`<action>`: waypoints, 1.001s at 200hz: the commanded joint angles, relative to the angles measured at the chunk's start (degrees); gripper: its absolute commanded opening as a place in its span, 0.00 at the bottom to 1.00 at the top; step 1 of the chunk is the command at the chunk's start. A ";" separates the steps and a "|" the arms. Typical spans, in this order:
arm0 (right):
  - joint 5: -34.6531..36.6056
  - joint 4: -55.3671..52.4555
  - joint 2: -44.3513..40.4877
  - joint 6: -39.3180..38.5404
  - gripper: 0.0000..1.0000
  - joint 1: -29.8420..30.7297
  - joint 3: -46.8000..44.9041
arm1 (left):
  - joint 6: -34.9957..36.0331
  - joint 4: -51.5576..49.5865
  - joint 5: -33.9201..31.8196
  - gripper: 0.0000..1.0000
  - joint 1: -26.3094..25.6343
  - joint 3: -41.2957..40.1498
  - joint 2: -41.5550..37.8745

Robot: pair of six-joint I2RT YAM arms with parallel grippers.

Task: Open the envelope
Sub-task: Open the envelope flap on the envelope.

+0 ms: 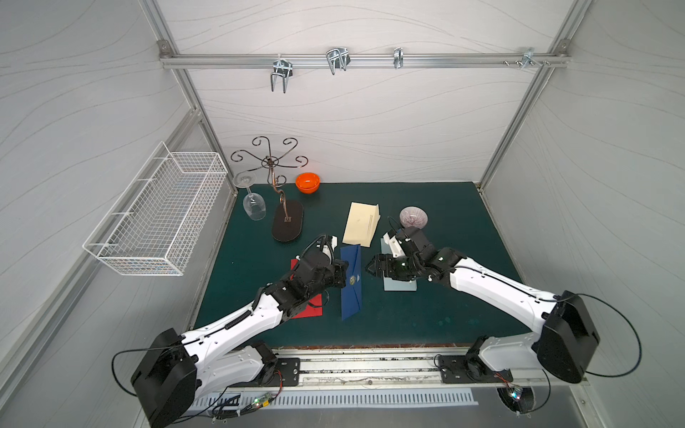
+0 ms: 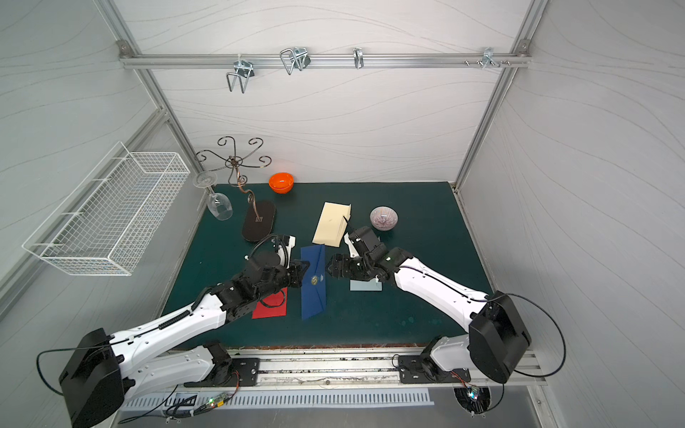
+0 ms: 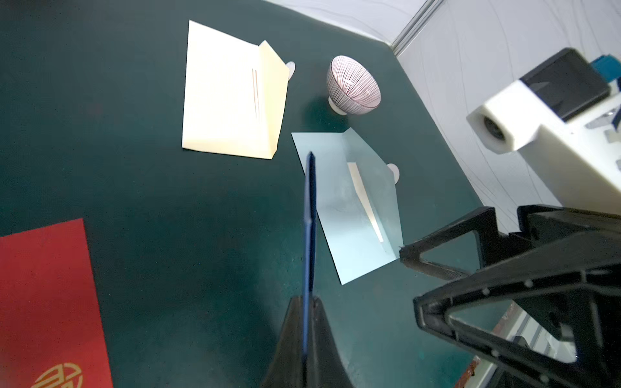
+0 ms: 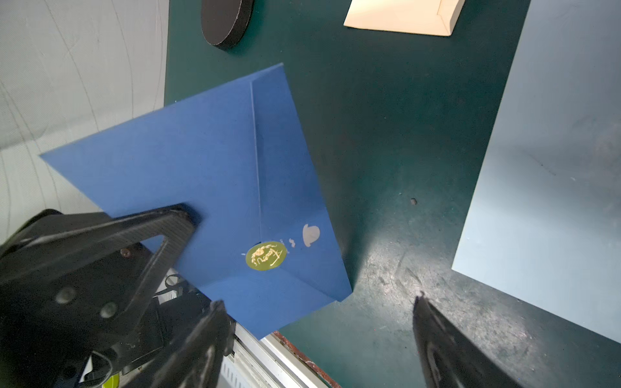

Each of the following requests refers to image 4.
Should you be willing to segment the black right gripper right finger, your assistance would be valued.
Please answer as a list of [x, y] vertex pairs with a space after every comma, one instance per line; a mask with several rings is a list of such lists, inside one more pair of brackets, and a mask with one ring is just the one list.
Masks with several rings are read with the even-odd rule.
[[415, 299], [412, 327], [426, 386], [520, 386], [464, 336], [424, 294]]

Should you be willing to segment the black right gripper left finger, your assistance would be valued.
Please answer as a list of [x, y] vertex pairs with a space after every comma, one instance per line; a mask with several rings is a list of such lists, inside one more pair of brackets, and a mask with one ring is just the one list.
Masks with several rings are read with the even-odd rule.
[[215, 387], [233, 327], [222, 300], [171, 299], [163, 304], [173, 337], [127, 387]]

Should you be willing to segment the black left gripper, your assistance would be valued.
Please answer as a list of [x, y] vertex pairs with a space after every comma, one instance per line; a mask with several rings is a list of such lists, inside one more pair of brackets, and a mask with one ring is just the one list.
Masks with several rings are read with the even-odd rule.
[[184, 205], [119, 218], [44, 210], [1, 245], [1, 384], [99, 387], [140, 328], [199, 217]]

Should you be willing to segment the blue envelope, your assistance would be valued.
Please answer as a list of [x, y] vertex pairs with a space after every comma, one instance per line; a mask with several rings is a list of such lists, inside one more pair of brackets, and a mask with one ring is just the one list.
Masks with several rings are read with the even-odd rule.
[[112, 217], [190, 207], [176, 271], [256, 338], [352, 292], [283, 65], [42, 158]]

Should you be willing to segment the light teal envelope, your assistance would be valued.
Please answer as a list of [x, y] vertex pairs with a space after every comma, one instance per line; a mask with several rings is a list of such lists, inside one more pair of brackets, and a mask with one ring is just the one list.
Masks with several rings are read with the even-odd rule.
[[452, 268], [619, 341], [619, 2], [530, 4]]

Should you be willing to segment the cream yellow envelope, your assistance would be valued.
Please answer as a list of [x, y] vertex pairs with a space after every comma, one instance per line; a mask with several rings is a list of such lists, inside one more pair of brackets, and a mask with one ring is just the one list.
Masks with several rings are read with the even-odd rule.
[[450, 37], [464, 0], [354, 0], [344, 26]]

